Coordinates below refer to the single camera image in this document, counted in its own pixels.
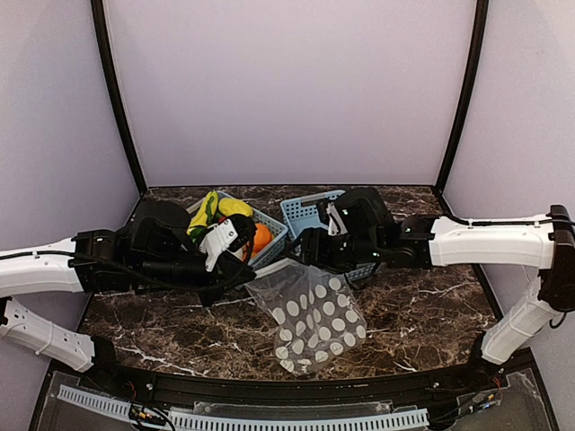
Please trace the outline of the clear dotted zip top bag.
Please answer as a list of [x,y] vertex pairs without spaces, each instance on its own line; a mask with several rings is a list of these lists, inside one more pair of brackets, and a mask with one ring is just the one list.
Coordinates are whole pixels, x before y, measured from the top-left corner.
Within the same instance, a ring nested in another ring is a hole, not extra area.
[[294,376],[322,370],[367,339],[367,322],[342,275],[283,259],[258,270],[245,288],[277,323],[274,354]]

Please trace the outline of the yellow toy lemon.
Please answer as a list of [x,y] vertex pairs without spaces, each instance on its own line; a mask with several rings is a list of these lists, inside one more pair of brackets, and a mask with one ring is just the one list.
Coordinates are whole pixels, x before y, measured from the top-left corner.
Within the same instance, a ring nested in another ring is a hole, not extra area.
[[222,198],[218,203],[218,212],[225,217],[241,215],[253,216],[253,209],[250,205],[236,198]]

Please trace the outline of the orange toy fruit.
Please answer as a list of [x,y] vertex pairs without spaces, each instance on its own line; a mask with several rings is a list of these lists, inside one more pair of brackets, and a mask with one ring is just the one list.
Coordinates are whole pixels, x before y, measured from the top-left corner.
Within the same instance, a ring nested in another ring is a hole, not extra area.
[[255,227],[256,232],[254,235],[254,245],[252,248],[252,259],[254,259],[274,239],[273,234],[265,224],[256,223]]

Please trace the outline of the large blue perforated basket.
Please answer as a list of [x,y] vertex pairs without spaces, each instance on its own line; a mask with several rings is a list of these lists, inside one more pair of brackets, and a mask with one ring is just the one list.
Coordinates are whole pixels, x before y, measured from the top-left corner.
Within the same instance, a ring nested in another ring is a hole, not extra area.
[[283,200],[280,208],[284,224],[288,228],[289,239],[295,240],[306,228],[326,230],[328,225],[321,221],[317,205],[325,199],[334,200],[343,193],[343,189],[336,189]]

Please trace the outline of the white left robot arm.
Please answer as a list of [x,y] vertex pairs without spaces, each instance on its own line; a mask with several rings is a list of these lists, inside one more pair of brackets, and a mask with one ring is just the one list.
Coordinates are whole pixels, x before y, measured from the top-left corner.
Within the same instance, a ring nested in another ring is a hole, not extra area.
[[181,290],[209,298],[253,280],[252,217],[219,216],[211,208],[206,216],[205,224],[193,225],[190,213],[173,202],[148,201],[116,231],[86,231],[45,246],[2,252],[2,339],[79,373],[113,367],[112,342],[66,330],[31,312],[18,296]]

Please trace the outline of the small blue perforated basket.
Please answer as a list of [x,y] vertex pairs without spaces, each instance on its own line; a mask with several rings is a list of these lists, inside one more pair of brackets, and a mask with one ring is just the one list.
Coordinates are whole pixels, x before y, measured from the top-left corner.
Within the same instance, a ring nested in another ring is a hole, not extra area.
[[260,211],[254,204],[249,203],[247,198],[236,198],[229,193],[217,189],[218,202],[224,199],[242,201],[252,209],[252,220],[256,224],[265,225],[271,234],[271,240],[265,246],[254,248],[249,265],[254,269],[260,269],[269,265],[284,250],[288,237],[288,227],[277,218],[269,215],[266,211]]

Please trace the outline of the yellow green toy banana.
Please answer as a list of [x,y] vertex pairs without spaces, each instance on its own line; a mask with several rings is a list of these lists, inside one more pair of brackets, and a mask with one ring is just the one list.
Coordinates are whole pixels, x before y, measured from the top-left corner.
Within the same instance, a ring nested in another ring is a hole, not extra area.
[[219,204],[219,195],[216,191],[210,191],[201,201],[195,215],[191,218],[187,230],[189,237],[196,237],[202,230],[208,228],[214,221]]

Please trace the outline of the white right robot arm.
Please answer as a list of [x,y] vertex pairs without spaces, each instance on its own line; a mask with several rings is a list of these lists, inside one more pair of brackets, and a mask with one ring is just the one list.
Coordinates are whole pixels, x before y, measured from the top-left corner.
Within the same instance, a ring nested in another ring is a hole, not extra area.
[[553,205],[542,215],[472,220],[453,215],[394,219],[378,191],[355,188],[318,204],[321,224],[287,249],[301,264],[334,274],[359,265],[433,268],[460,264],[534,268],[535,280],[511,310],[475,343],[470,362],[503,365],[553,318],[574,310],[574,223]]

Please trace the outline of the black front table rail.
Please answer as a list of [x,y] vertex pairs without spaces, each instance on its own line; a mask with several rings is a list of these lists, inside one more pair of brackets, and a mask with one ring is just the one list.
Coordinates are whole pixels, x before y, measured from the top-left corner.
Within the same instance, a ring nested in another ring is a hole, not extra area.
[[195,401],[271,406],[314,406],[383,399],[437,404],[492,387],[486,379],[470,381],[457,365],[435,372],[384,377],[291,382],[226,380],[155,373],[126,366],[98,367],[82,375],[93,387],[151,404],[184,406]]

